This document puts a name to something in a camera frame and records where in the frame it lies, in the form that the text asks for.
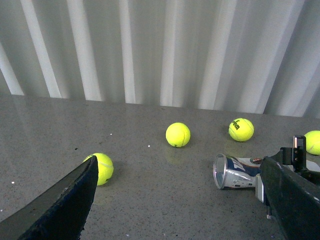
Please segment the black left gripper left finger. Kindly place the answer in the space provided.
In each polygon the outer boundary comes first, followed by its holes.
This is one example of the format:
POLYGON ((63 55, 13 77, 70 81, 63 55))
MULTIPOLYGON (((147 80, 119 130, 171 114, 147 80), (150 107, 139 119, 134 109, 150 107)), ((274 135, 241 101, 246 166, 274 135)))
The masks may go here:
POLYGON ((90 157, 25 207, 0 223, 2 240, 78 240, 98 181, 90 157))

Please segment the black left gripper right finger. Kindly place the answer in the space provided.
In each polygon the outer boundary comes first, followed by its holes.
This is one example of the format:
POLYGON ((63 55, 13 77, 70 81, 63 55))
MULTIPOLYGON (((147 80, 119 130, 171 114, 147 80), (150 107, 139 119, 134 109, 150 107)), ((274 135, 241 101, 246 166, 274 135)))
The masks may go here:
POLYGON ((320 173, 299 175, 271 157, 260 166, 266 198, 287 240, 320 238, 320 173))

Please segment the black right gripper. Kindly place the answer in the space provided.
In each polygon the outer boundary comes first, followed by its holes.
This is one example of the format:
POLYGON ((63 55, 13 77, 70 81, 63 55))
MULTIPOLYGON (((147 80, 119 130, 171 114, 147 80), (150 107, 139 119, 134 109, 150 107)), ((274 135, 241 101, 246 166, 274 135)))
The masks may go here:
POLYGON ((307 168, 306 143, 305 136, 295 135, 293 136, 293 147, 281 147, 279 152, 271 156, 271 158, 281 165, 292 166, 296 174, 319 186, 320 172, 307 168))

